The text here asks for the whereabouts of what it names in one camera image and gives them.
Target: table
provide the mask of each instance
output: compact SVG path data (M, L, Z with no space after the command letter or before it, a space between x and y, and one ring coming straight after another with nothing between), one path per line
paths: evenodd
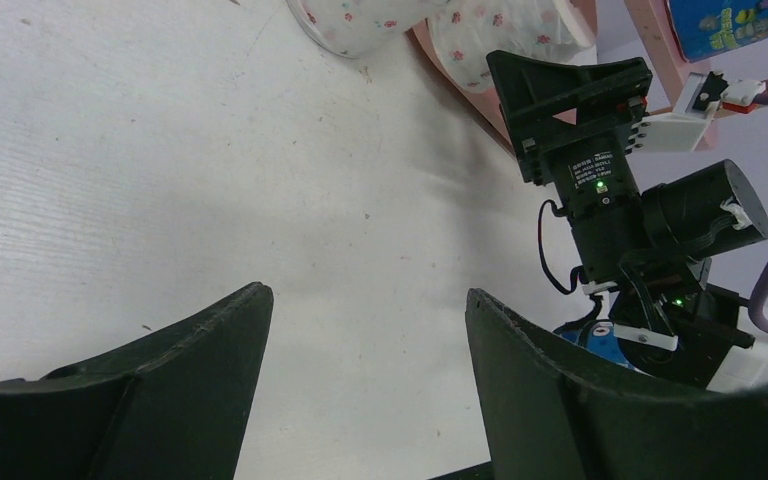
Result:
M488 458L463 312L578 318L539 202L406 38L324 53L283 0L0 0L0 380L250 281L275 290L239 478L424 479ZM565 277L563 221L546 228Z

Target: cable connector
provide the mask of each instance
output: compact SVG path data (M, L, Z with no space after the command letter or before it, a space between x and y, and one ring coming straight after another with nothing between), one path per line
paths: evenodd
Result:
M767 84L758 80L737 80L723 91L723 108L737 113L750 113L758 107L755 97L767 91Z

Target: wall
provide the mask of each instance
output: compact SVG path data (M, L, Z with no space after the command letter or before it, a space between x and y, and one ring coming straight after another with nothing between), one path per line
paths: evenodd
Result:
M645 56L622 0L600 0L599 61ZM768 40L715 57L714 68L731 79L768 78ZM660 85L650 92L654 107L666 105ZM724 158L734 160L749 177L768 214L768 108L749 116L718 122L720 140L713 150L695 154L649 154L630 157L641 189L672 181ZM768 241L718 256L711 280L748 296L768 258Z

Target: tabletop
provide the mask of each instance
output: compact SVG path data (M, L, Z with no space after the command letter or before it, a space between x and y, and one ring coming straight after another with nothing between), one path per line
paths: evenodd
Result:
M283 0L0 0L0 380L264 282L238 478L486 461L467 289L545 326L589 310L540 272L549 195L405 37L348 61ZM568 271L566 222L546 230Z

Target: blue box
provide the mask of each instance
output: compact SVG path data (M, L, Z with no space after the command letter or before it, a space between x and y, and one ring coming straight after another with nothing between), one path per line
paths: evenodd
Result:
M768 38L768 0L665 0L679 50L698 62Z

